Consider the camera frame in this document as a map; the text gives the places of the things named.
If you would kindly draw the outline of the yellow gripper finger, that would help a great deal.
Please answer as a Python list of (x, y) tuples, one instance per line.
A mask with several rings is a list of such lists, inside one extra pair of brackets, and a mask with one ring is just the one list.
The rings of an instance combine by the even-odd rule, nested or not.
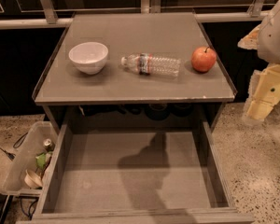
[(259, 25), (252, 29), (246, 36), (240, 39), (237, 46), (241, 49), (258, 49)]
[(269, 63), (251, 76), (243, 117), (250, 122), (264, 121), (279, 102), (280, 64)]

